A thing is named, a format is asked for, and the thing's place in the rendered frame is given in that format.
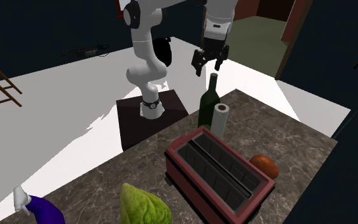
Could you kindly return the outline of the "dark green wine bottle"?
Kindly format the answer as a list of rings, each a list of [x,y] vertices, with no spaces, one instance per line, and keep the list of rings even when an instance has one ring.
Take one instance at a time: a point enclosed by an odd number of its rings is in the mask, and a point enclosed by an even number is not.
[[[200,99],[198,127],[204,126],[209,130],[212,124],[214,106],[220,103],[220,97],[216,92],[217,77],[218,77],[217,73],[210,74],[209,87]]]

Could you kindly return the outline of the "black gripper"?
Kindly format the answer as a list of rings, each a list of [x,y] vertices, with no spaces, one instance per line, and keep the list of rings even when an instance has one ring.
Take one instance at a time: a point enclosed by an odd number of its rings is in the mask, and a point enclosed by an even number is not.
[[[214,69],[218,71],[221,64],[228,58],[230,47],[225,40],[204,38],[201,50],[195,50],[191,65],[195,68],[196,75],[201,76],[202,67],[206,61],[216,59]]]

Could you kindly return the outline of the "green lettuce head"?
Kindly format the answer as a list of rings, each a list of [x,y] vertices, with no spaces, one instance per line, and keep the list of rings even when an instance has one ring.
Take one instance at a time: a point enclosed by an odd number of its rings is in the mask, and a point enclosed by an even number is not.
[[[120,188],[121,224],[172,224],[169,207],[156,195],[129,183]]]

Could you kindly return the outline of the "purple spray bottle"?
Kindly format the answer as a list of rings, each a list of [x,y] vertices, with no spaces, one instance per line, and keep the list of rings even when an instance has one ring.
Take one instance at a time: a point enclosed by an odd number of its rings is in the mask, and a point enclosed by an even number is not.
[[[16,212],[24,211],[34,215],[37,224],[65,224],[64,215],[50,201],[24,192],[21,186],[13,190],[13,203]]]

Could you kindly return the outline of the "white paper towel roll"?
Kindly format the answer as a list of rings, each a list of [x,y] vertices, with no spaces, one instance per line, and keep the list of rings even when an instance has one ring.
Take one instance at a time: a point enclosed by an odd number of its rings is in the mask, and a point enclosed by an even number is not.
[[[229,110],[229,106],[224,103],[218,103],[214,106],[210,131],[220,139],[223,137]]]

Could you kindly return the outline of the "dark robot stand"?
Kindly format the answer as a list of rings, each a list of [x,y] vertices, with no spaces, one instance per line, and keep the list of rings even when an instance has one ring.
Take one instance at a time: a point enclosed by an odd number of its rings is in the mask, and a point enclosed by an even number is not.
[[[159,96],[165,111],[154,120],[140,116],[141,96],[116,101],[123,151],[188,116],[175,90],[160,92]]]

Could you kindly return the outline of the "brown bread loaf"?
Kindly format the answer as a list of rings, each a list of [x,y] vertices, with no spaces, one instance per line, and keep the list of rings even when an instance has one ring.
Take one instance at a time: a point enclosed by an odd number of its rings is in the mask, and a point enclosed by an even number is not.
[[[275,179],[279,175],[279,169],[270,157],[265,155],[254,155],[249,162],[271,179]]]

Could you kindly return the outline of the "red toaster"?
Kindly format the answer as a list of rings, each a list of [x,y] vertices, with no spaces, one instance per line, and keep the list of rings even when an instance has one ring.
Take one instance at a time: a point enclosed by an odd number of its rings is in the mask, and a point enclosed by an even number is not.
[[[205,224],[249,224],[275,182],[205,127],[165,150],[166,177]]]

